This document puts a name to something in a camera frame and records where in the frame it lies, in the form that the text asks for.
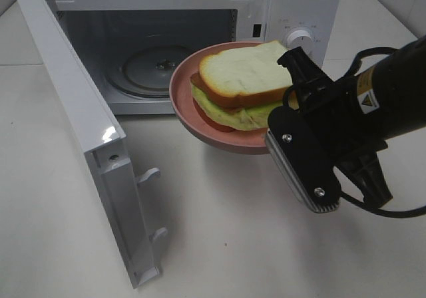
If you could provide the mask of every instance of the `cable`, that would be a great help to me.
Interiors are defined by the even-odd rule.
[[[376,214],[379,216],[384,216],[388,218],[414,218],[419,217],[426,214],[426,205],[423,207],[415,208],[414,210],[405,210],[402,212],[393,212],[389,210],[381,210],[379,208],[373,208],[365,205],[365,203],[360,202],[359,200],[353,198],[345,192],[341,192],[341,196],[343,199],[347,200],[349,203],[366,210],[372,214]]]
[[[371,49],[366,49],[356,54],[355,58],[352,61],[351,66],[347,70],[347,72],[343,75],[343,77],[347,77],[349,75],[355,75],[355,73],[359,70],[362,65],[362,59],[365,57],[370,57],[372,55],[380,55],[380,54],[392,54],[397,49],[393,47],[372,47]]]

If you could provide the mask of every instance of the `screw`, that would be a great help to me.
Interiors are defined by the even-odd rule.
[[[317,187],[316,189],[314,189],[314,194],[317,197],[324,197],[325,196],[325,190],[323,190],[320,187]]]
[[[281,138],[286,143],[290,143],[293,140],[293,136],[291,134],[284,134]]]

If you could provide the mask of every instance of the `white microwave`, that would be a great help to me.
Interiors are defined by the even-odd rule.
[[[133,287],[159,274],[114,114],[170,114],[180,61],[232,41],[302,46],[321,66],[339,0],[18,0],[81,147]]]

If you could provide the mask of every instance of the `microwave door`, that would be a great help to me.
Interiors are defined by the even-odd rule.
[[[159,274],[139,192],[156,168],[134,177],[125,134],[45,0],[17,0],[97,187],[133,287]]]

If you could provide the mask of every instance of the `tabletop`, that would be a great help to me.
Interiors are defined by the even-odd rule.
[[[232,154],[174,116],[120,116],[163,274],[132,289],[97,190],[19,8],[0,17],[0,297],[424,297],[426,217],[298,203],[269,155]],[[323,65],[415,37],[376,0],[341,0]],[[377,59],[367,60],[367,65]],[[379,153],[394,200],[426,203],[425,130]],[[337,173],[342,188],[355,188]]]

